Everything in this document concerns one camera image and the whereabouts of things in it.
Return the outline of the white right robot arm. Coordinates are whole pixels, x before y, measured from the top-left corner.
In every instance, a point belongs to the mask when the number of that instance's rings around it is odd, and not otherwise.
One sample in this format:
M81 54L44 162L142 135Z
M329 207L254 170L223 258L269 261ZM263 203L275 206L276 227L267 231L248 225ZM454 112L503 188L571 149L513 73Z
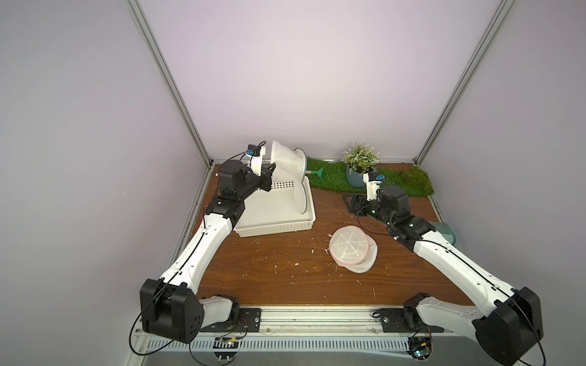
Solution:
M370 217L415 255L425 259L471 300L461 306L419 293L404 303L404 313L421 327L440 327L477 342L494 361L514 365L543 339L540 298L531 289L516 289L484 270L424 218L411 213L409 197L398 186L373 196L345 194L350 214Z

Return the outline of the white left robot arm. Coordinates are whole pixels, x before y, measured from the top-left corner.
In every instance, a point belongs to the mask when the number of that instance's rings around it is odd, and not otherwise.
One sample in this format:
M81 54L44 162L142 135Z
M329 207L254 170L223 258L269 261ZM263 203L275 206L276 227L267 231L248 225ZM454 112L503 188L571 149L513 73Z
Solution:
M198 289L216 251L242 217L246 199L257 191L269 192L275 170L274 163L252 168L240 160L220 166L218 187L195 235L169 269L140 289L143 331L189 344L206 327L238 325L238 299L215 295L200 300Z

